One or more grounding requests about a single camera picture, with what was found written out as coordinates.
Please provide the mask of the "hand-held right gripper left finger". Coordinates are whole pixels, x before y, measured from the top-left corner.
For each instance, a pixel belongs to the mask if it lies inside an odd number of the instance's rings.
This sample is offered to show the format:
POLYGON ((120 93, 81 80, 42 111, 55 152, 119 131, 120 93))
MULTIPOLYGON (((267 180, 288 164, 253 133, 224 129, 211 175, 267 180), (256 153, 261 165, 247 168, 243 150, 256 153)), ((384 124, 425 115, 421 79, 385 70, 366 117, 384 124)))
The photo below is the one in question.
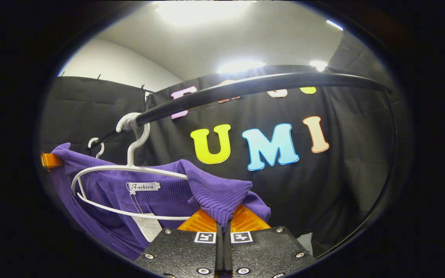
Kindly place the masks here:
POLYGON ((134 263, 170 278, 220 278, 223 229, 200 209, 178 228, 163 228, 134 263))

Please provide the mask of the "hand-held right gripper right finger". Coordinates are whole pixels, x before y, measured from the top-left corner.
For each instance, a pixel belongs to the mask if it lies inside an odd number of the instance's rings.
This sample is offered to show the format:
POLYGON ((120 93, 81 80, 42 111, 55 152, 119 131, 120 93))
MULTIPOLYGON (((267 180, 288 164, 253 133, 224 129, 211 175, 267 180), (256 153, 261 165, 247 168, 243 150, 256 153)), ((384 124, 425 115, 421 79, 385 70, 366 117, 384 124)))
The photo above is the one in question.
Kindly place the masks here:
POLYGON ((316 259, 284 226, 271 227, 240 205, 224 234, 224 274, 232 278, 290 277, 316 259))

